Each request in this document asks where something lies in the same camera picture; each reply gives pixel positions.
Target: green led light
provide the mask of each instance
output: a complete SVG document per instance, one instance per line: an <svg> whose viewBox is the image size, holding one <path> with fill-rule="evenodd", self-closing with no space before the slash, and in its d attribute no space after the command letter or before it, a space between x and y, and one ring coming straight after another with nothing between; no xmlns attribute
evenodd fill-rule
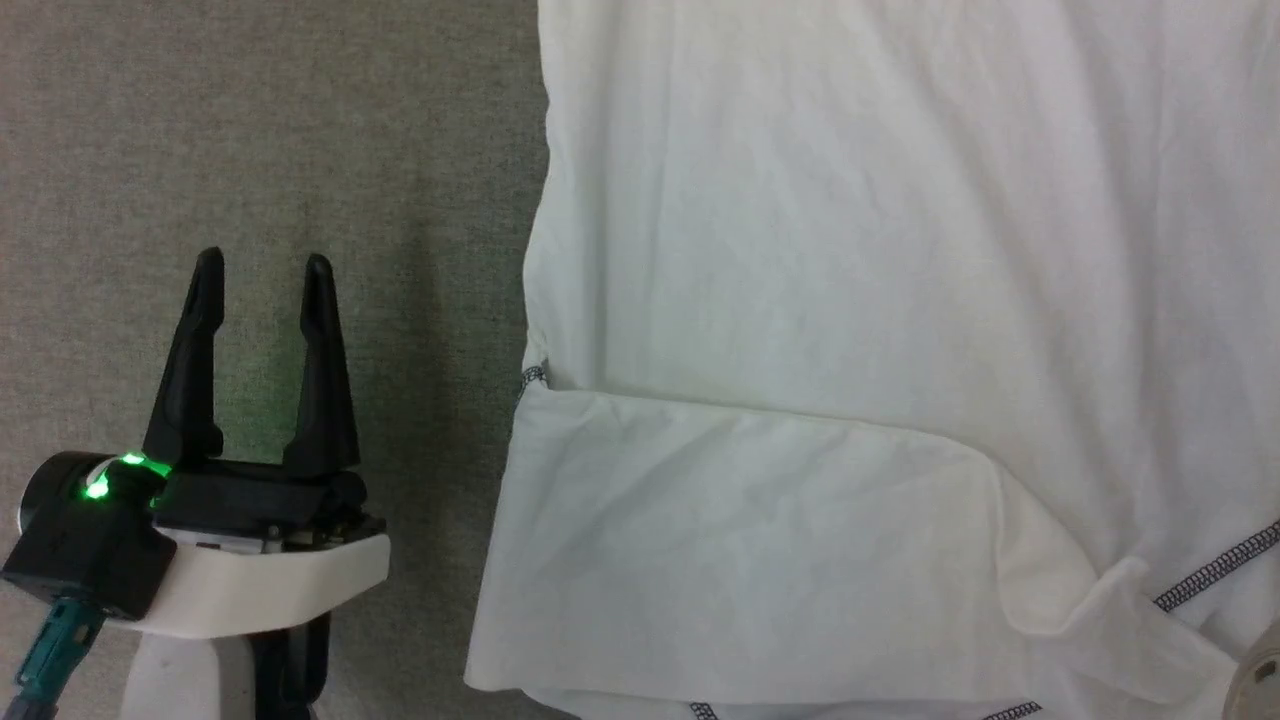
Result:
<svg viewBox="0 0 1280 720"><path fill-rule="evenodd" d="M102 500L109 492L111 492L111 483L108 482L106 473L102 473L96 480L84 488L84 497L90 500Z"/></svg>
<svg viewBox="0 0 1280 720"><path fill-rule="evenodd" d="M161 478L168 478L173 468L163 462L156 462L141 452L128 452L120 456L120 462L127 465L142 465L143 468L151 470L152 473L160 475Z"/></svg>

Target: white cloth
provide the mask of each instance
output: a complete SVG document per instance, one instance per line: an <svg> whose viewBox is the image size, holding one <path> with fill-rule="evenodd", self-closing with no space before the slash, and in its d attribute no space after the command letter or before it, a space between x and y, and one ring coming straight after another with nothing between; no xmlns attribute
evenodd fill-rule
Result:
<svg viewBox="0 0 1280 720"><path fill-rule="evenodd" d="M1280 3L540 5L467 682L593 720L1221 712L1280 610Z"/></svg>

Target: gray fabric surface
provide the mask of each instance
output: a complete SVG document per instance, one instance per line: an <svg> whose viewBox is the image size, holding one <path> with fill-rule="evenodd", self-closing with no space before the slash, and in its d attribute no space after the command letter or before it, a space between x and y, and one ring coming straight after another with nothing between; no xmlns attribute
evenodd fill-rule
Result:
<svg viewBox="0 0 1280 720"><path fill-rule="evenodd" d="M302 261L326 252L396 550L337 614L324 716L552 716L461 682L545 169L535 22L516 0L0 6L0 515L58 450L138 446L209 245L227 456L278 457ZM41 618L0 589L4 674ZM105 633L61 717L114 717L132 647Z"/></svg>

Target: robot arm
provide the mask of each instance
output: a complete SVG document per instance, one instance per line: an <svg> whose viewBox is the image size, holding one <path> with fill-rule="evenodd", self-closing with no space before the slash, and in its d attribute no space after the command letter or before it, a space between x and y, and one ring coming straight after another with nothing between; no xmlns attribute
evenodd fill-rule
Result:
<svg viewBox="0 0 1280 720"><path fill-rule="evenodd" d="M298 427L279 464L219 460L214 333L223 256L200 255L142 452L63 452L32 477L0 577L49 619L5 720L44 720L104 621L145 633L123 716L310 716L329 611L387 579L385 524L366 491L333 269L306 266Z"/></svg>

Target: black stitching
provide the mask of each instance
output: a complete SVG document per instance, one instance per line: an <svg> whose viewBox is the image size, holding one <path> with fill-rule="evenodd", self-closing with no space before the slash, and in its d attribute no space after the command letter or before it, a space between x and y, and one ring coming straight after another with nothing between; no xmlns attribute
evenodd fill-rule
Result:
<svg viewBox="0 0 1280 720"><path fill-rule="evenodd" d="M690 702L689 708L694 711L695 720L719 720L712 706L705 702Z"/></svg>
<svg viewBox="0 0 1280 720"><path fill-rule="evenodd" d="M525 372L520 373L520 395L516 396L516 400L524 397L525 391L529 389L529 384L534 382L543 383L544 387L547 386L547 370L540 365L525 368Z"/></svg>
<svg viewBox="0 0 1280 720"><path fill-rule="evenodd" d="M1036 705L1034 702L1024 702L1024 703L1019 705L1018 707L1010 707L1009 710L1001 710L1000 712L997 712L995 715L988 715L988 716L983 717L982 720L1020 720L1021 717L1027 717L1028 715L1034 715L1036 712L1039 712L1041 710L1044 710L1044 708L1041 707L1039 705Z"/></svg>
<svg viewBox="0 0 1280 720"><path fill-rule="evenodd" d="M1172 609L1213 587L1219 580L1240 569L1242 565L1280 543L1280 520L1249 536L1244 542L1213 559L1212 562L1187 575L1176 585L1153 600L1156 607L1170 612ZM1002 710L982 720L1020 720L1043 710L1034 702Z"/></svg>

